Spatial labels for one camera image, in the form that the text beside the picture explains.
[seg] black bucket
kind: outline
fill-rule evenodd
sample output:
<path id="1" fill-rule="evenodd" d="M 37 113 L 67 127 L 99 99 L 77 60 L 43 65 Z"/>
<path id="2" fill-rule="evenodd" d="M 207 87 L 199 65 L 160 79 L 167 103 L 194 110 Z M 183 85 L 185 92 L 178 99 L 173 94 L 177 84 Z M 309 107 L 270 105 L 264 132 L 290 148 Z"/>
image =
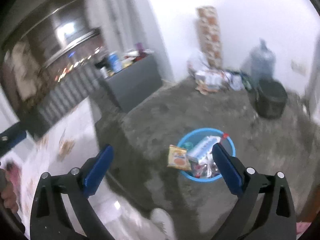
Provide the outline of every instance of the black bucket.
<path id="1" fill-rule="evenodd" d="M 259 80 L 256 101 L 258 115 L 268 119 L 279 118 L 283 113 L 287 98 L 287 92 L 279 82 Z"/>

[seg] can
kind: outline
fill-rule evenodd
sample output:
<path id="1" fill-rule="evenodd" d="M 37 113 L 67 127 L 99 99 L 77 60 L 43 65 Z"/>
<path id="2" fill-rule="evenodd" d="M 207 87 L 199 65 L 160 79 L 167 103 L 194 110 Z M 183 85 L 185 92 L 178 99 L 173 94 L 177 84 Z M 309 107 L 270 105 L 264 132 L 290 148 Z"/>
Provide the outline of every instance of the can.
<path id="1" fill-rule="evenodd" d="M 122 63 L 116 52 L 112 52 L 109 55 L 109 62 L 114 73 L 117 73 L 122 69 Z"/>

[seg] blue bucket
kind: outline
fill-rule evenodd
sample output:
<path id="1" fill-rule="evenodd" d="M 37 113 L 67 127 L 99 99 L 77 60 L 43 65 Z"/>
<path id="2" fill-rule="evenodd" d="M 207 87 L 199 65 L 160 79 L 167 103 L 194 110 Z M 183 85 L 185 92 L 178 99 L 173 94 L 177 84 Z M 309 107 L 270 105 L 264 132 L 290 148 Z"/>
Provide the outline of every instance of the blue bucket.
<path id="1" fill-rule="evenodd" d="M 183 147 L 183 145 L 185 143 L 192 143 L 193 146 L 196 146 L 198 142 L 200 142 L 204 137 L 206 136 L 210 136 L 210 135 L 214 135 L 214 136 L 222 136 L 223 132 L 214 128 L 200 128 L 197 130 L 194 130 L 190 133 L 188 133 L 187 135 L 185 135 L 178 143 L 178 147 Z M 235 145 L 233 144 L 232 140 L 230 139 L 230 137 L 227 138 L 227 140 L 223 140 L 222 142 L 223 147 L 226 149 L 226 151 L 232 155 L 233 157 L 236 156 L 236 149 L 235 149 Z M 215 176 L 213 178 L 210 179 L 197 179 L 193 176 L 191 176 L 189 173 L 185 172 L 185 171 L 181 171 L 181 174 L 183 176 L 185 176 L 188 179 L 191 179 L 193 181 L 196 182 L 212 182 L 215 181 L 217 179 L 222 178 L 222 175 L 219 174 L 218 176 Z"/>

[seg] gray floor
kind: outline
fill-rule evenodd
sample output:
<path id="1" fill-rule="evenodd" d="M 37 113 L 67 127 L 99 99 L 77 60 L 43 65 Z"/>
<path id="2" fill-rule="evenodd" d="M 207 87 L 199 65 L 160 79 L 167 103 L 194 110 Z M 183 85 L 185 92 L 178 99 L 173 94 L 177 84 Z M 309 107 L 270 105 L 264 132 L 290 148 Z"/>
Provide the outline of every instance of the gray floor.
<path id="1" fill-rule="evenodd" d="M 223 179 L 196 183 L 166 167 L 169 145 L 194 129 L 228 133 L 245 166 L 264 174 L 282 171 L 297 214 L 320 183 L 319 132 L 294 94 L 283 116 L 273 121 L 257 117 L 246 91 L 204 96 L 191 79 L 161 88 L 129 114 L 113 106 L 103 91 L 93 100 L 103 114 L 96 125 L 100 146 L 109 143 L 116 153 L 107 176 L 111 186 L 146 216 L 154 207 L 165 209 L 179 239 L 210 239 L 236 202 Z"/>

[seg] curtain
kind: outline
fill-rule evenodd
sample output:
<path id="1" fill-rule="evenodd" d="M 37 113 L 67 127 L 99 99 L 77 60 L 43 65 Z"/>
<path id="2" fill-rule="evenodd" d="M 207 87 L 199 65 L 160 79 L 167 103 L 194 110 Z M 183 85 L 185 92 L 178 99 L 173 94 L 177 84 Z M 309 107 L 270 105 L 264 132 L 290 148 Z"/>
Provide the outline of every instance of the curtain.
<path id="1" fill-rule="evenodd" d="M 108 50 L 124 51 L 138 42 L 145 45 L 142 26 L 132 0 L 91 0 L 87 3 L 92 22 L 99 22 Z"/>

